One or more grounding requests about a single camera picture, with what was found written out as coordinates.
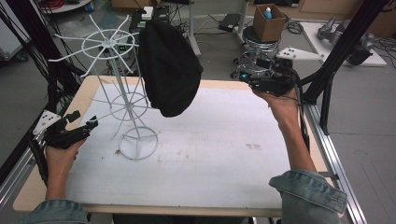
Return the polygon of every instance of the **black cloth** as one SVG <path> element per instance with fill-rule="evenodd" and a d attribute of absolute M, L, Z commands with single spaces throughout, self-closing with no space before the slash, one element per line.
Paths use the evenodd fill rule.
<path fill-rule="evenodd" d="M 177 28 L 163 21 L 147 21 L 139 41 L 138 61 L 151 107 L 167 118 L 180 115 L 198 91 L 203 67 Z"/>

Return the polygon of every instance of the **metal frame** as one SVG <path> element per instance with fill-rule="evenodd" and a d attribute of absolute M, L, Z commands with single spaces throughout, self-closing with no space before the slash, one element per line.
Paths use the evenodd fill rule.
<path fill-rule="evenodd" d="M 335 150 L 332 139 L 327 135 L 320 127 L 320 112 L 315 105 L 306 105 L 305 114 L 310 124 L 312 133 L 315 139 L 318 141 L 318 146 L 322 157 L 325 160 L 326 166 L 330 172 L 332 182 L 337 188 L 342 190 L 348 198 L 346 209 L 350 215 L 351 220 L 354 224 L 365 224 L 367 223 L 366 218 L 361 210 L 361 206 L 358 203 L 358 199 L 353 192 L 353 189 L 347 179 L 347 174 L 344 167 L 338 157 L 337 151 Z"/>
<path fill-rule="evenodd" d="M 17 192 L 17 187 L 20 186 L 26 175 L 30 174 L 34 166 L 33 154 L 30 148 L 26 148 L 17 164 L 0 186 L 0 211 L 4 208 L 12 194 Z"/>
<path fill-rule="evenodd" d="M 386 0 L 365 0 L 356 12 L 352 21 L 335 44 L 327 60 L 317 72 L 302 79 L 302 85 L 310 83 L 304 93 L 304 100 L 315 105 L 323 92 L 323 102 L 320 111 L 320 127 L 329 134 L 327 122 L 329 117 L 330 98 L 332 95 L 332 80 L 343 62 L 354 52 L 355 46 L 361 37 L 380 13 Z"/>

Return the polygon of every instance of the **white table surface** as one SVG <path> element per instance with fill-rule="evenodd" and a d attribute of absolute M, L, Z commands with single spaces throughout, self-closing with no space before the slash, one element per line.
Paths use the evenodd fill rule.
<path fill-rule="evenodd" d="M 112 84 L 105 89 L 110 101 L 119 95 Z M 99 89 L 94 100 L 105 99 Z M 108 111 L 108 104 L 93 101 L 83 120 Z M 112 116 L 99 120 L 70 173 L 71 200 L 280 208 L 279 194 L 268 181 L 289 169 L 286 147 L 267 104 L 250 90 L 202 88 L 180 116 L 164 118 L 149 109 L 142 120 L 158 134 L 159 147 L 141 161 L 116 153 L 121 134 L 134 127 L 131 121 L 114 136 L 120 122 Z"/>

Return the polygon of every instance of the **black device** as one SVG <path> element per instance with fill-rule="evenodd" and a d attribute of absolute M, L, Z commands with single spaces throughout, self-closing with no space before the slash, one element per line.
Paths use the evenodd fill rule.
<path fill-rule="evenodd" d="M 277 59 L 274 61 L 259 60 L 254 68 L 239 68 L 239 80 L 246 82 L 257 91 L 271 92 L 281 96 L 290 91 L 296 82 L 297 72 L 292 69 L 292 61 Z"/>
<path fill-rule="evenodd" d="M 67 149 L 76 142 L 89 137 L 91 130 L 98 126 L 96 116 L 88 120 L 84 126 L 71 131 L 66 130 L 65 127 L 67 125 L 67 121 L 71 123 L 79 117 L 80 114 L 78 110 L 76 110 L 72 114 L 67 114 L 62 119 L 56 121 L 52 126 L 48 127 L 44 135 L 44 140 L 47 145 Z"/>
<path fill-rule="evenodd" d="M 134 33 L 139 33 L 141 29 L 144 27 L 140 26 L 139 23 L 142 20 L 142 14 L 144 13 L 143 10 L 137 10 L 131 18 L 131 23 L 129 24 L 129 33 L 134 34 Z"/>
<path fill-rule="evenodd" d="M 231 32 L 233 28 L 238 24 L 240 18 L 241 15 L 237 13 L 227 14 L 224 20 L 222 20 L 222 22 L 220 23 L 219 29 L 227 32 Z"/>
<path fill-rule="evenodd" d="M 169 24 L 170 23 L 169 12 L 170 12 L 169 6 L 154 8 L 154 16 L 152 19 L 158 21 L 164 21 Z"/>

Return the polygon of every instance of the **person's right hand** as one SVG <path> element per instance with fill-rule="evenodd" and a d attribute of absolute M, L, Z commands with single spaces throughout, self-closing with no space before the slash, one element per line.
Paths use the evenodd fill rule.
<path fill-rule="evenodd" d="M 290 90 L 283 96 L 274 96 L 271 93 L 255 90 L 253 90 L 253 93 L 268 103 L 279 126 L 298 125 L 298 102 L 295 89 Z"/>
<path fill-rule="evenodd" d="M 46 146 L 46 159 L 49 170 L 46 199 L 65 199 L 66 182 L 78 149 L 86 139 L 70 146 L 68 149 Z"/>

